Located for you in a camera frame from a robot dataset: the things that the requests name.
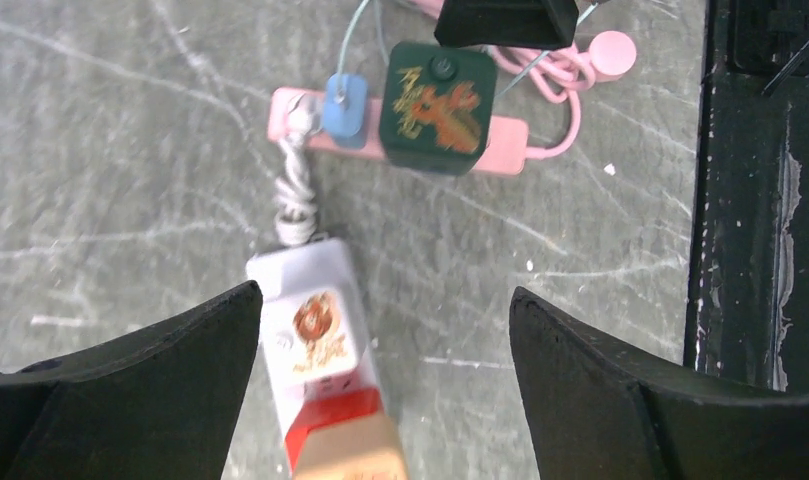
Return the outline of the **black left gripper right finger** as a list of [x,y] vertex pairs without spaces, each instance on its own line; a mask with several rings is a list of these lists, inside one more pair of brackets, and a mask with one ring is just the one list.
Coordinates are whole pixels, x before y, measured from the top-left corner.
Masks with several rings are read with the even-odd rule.
[[809,479],[809,394],[698,373],[524,287],[509,340],[543,479]]

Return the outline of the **white multicolour power strip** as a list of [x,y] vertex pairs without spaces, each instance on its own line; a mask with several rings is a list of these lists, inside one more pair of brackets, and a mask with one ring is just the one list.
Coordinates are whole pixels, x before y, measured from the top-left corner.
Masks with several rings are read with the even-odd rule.
[[345,290],[355,311],[354,322],[360,332],[366,335],[366,348],[357,368],[341,376],[282,388],[270,379],[266,367],[283,443],[287,430],[308,401],[367,387],[378,388],[382,401],[385,399],[370,345],[367,316],[356,270],[350,250],[343,240],[329,238],[254,257],[247,262],[246,273],[249,279],[258,284],[264,297],[263,307],[284,296],[318,287],[330,285]]

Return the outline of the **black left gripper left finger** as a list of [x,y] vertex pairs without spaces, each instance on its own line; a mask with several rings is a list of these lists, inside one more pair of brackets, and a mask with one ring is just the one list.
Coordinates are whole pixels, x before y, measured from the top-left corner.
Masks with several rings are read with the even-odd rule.
[[0,479],[218,479],[257,352],[244,282],[113,340],[0,372]]

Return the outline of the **dark green cube adapter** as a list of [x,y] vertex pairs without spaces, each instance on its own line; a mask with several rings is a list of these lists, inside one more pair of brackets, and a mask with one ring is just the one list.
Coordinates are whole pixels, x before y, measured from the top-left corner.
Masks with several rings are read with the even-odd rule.
[[497,66],[486,53],[400,42],[389,55],[378,134],[387,160],[460,176],[483,156]]

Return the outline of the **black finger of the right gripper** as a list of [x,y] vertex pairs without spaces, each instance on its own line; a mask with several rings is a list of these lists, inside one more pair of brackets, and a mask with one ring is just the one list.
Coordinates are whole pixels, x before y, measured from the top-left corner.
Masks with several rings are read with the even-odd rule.
[[446,0],[434,37],[452,48],[556,50],[572,43],[579,15],[574,0]]

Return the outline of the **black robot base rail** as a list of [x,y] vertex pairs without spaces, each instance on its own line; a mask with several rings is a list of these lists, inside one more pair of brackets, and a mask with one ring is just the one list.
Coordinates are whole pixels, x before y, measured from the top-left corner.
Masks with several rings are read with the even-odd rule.
[[809,393],[809,1],[711,1],[683,362]]

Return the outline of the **pink slim power strip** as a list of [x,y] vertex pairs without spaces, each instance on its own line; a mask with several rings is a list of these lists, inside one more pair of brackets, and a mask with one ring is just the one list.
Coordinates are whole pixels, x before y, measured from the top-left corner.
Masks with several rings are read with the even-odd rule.
[[[324,94],[324,91],[287,86],[276,89],[271,99],[269,111],[267,127],[268,139],[272,142],[276,142],[285,134],[287,112],[297,97],[301,95],[317,97],[319,103],[322,103]],[[340,148],[329,135],[321,132],[307,140],[306,149],[372,161],[385,161],[386,155],[377,133],[380,112],[381,100],[379,98],[371,98],[369,100],[366,120],[369,132],[364,148],[358,150]],[[518,175],[523,170],[526,159],[528,158],[528,133],[529,127],[526,121],[518,118],[493,115],[485,152],[474,165],[473,170],[496,175]]]

